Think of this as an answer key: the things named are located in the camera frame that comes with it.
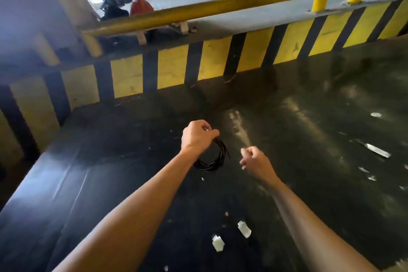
striped wall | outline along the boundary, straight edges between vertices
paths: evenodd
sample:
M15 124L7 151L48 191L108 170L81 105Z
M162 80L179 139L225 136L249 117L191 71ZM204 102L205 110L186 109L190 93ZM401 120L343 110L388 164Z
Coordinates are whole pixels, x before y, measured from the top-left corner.
M0 86L0 162L35 160L76 107L407 33L408 0L319 16Z

wooden pallet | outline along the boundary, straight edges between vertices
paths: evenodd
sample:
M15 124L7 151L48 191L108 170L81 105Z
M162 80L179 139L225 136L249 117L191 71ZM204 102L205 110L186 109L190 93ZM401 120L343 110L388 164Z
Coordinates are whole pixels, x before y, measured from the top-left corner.
M178 23L171 24L171 25L149 28L149 29L144 29L144 30L139 30L139 31L134 31L134 32L127 32L127 33L120 34L120 36L135 36L137 37L137 40L139 41L139 45L146 45L147 44L146 32L148 32L149 30L161 29L161 28L175 29L179 31L181 34L188 34L190 32L187 22L178 22Z

finger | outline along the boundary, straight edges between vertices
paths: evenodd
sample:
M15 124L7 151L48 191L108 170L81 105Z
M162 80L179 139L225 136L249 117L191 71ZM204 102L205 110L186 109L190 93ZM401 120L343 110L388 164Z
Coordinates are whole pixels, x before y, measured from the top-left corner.
M217 136L220 135L220 132L219 132L217 129L214 129L214 130L212 130L212 131L210 132L210 134L211 134L211 137L212 137L213 139L215 139Z
M204 119L196 120L196 123L201 126L204 130L212 130L209 123L207 123Z
M251 158L251 154L246 148L241 148L241 155L242 155L242 158L244 159Z
M250 146L248 147L248 151L253 155L253 156L257 156L258 154L262 153L258 147L256 146Z

black wire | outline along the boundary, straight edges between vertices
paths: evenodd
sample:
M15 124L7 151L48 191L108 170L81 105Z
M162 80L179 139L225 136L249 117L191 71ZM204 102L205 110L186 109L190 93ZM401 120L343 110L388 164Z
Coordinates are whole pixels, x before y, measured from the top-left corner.
M197 170L205 172L215 171L224 164L225 153L227 153L228 158L231 158L228 153L227 147L219 138L215 138L214 142L220 147L220 152L218 153L217 159L215 159L212 163L208 165L205 162L201 161L200 159L197 159L197 161L194 163L194 167Z

dark surface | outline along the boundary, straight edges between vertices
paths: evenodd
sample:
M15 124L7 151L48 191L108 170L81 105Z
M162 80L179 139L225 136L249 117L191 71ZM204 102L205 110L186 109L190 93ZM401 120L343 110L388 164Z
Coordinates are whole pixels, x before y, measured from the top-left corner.
M229 83L215 78L74 110L0 213L0 271L52 270L178 152L183 128L200 118L220 130L231 159L216 172L190 170L140 271L306 270L272 198L240 169L248 140L378 268L405 258L405 47L374 43L238 73ZM242 219L252 229L247 240L236 228ZM221 253L213 234L225 238Z

